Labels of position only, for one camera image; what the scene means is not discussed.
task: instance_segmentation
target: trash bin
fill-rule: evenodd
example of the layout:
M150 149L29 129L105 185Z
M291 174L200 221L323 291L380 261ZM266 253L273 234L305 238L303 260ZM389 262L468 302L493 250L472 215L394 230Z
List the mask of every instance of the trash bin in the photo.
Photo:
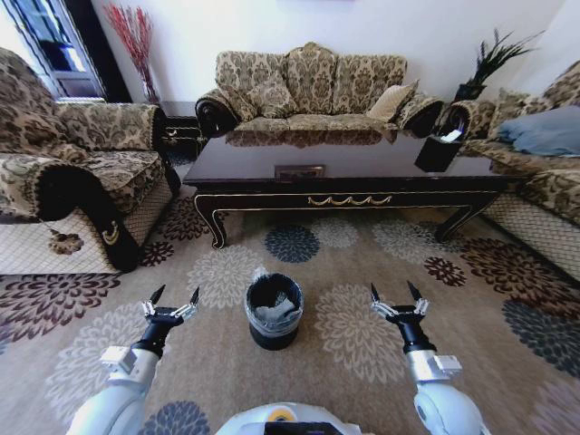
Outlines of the trash bin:
M261 275L246 293L246 315L254 341L269 351L288 346L304 311L300 286L281 274Z

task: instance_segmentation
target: red decorative branch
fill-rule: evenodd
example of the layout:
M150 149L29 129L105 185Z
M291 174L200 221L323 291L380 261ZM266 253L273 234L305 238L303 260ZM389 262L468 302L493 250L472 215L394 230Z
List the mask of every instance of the red decorative branch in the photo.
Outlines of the red decorative branch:
M153 25L149 14L143 12L140 7L133 11L130 6L123 9L112 3L108 3L103 8L109 24L127 48L137 72L145 83L148 100L158 101L149 67L151 37L153 36Z

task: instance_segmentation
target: floral patterned rug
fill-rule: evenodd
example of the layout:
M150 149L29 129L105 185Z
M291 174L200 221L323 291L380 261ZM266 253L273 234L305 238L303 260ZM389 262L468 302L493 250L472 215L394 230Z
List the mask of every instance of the floral patterned rug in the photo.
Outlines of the floral patterned rug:
M407 280L430 299L425 332L459 357L453 383L492 433L580 433L578 284L483 220L440 244L437 210L224 213L229 245L217 251L192 193L182 188L132 273L0 276L3 433L64 433L103 386L100 354L140 337L138 302L161 284L165 305L199 285L200 309L168 339L143 434L214 433L272 401L324 406L375 434L426 433L398 330L369 308L371 283L404 304ZM299 333L280 352L247 327L260 266L304 290Z

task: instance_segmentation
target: black bucket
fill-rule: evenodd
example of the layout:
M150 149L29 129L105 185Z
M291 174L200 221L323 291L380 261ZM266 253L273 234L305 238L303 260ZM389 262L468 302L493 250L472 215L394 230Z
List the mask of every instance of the black bucket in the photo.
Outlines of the black bucket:
M256 316L259 306L276 306L276 298L283 292L294 304L295 309L284 319L265 322ZM246 293L246 315L254 341L268 351L279 351L287 347L298 334L298 323L304 310L304 297L300 286L288 276L281 274L262 275Z

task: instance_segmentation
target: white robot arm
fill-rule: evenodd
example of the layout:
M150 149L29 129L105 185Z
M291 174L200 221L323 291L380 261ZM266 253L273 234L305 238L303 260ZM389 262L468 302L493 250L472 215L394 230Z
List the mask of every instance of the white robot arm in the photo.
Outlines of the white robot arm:
M481 413L468 395L448 384L461 371L452 355L439 356L419 323L427 313L429 302L412 283L408 283L415 305L389 306L382 303L371 285L371 308L399 326L404 341L411 376L417 384L415 410L423 425L433 435L490 435Z
M141 339L131 347L112 346L101 362L111 375L106 388L92 396L74 414L67 435L128 435L139 432L143 407L165 340L171 328L183 324L198 310L199 289L180 308L157 307L165 286L143 304L149 322Z

